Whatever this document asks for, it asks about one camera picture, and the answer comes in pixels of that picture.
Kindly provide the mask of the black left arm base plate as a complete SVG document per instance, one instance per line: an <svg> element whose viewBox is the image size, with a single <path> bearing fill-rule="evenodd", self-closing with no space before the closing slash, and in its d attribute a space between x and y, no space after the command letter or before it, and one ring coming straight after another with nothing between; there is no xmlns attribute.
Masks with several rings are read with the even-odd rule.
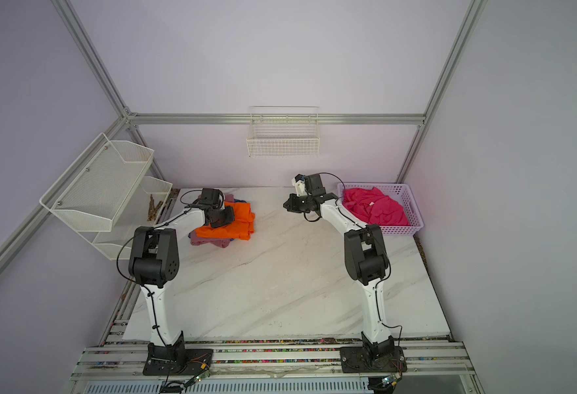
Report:
<svg viewBox="0 0 577 394"><path fill-rule="evenodd" d="M149 356L144 364L144 376L197 376L210 369L214 351L212 349L186 350L183 356L172 360Z"/></svg>

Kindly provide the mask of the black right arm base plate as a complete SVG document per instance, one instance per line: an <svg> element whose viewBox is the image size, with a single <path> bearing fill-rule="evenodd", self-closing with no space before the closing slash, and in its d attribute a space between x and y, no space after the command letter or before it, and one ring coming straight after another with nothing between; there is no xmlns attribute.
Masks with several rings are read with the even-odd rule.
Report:
<svg viewBox="0 0 577 394"><path fill-rule="evenodd" d="M376 358L363 347L345 346L339 349L339 356L345 374L404 374L408 371L406 356L400 346Z"/></svg>

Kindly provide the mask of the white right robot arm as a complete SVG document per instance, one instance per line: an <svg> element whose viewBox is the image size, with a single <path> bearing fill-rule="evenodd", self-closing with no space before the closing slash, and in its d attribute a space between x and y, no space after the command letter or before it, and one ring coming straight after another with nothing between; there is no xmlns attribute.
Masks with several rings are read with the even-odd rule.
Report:
<svg viewBox="0 0 577 394"><path fill-rule="evenodd" d="M344 237L346 271L362 289L362 352L369 361L394 353L397 342L381 309L384 292L380 285L390 272L390 260L380 227L355 217L332 193L292 193L283 207L290 213L316 213Z"/></svg>

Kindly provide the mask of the orange t-shirt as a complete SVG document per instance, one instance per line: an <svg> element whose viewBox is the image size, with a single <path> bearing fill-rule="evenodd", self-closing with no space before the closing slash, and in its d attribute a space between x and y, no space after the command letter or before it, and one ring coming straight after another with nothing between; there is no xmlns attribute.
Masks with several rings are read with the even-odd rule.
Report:
<svg viewBox="0 0 577 394"><path fill-rule="evenodd" d="M226 203L227 207L234 210L234 221L231 224L212 228L211 226L200 227L195 230L195 234L200 238L216 239L238 239L249 241L254 233L255 213L252 212L249 203Z"/></svg>

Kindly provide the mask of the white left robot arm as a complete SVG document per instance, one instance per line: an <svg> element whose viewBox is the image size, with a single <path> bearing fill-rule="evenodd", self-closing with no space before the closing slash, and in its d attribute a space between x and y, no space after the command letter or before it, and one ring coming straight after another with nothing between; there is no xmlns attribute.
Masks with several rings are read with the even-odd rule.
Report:
<svg viewBox="0 0 577 394"><path fill-rule="evenodd" d="M188 208L154 227L137 228L129 256L129 275L147 304L151 336L146 367L165 373L184 369L186 355L183 332L175 329L171 282L180 270L179 239L209 226L222 228L234 221L228 208Z"/></svg>

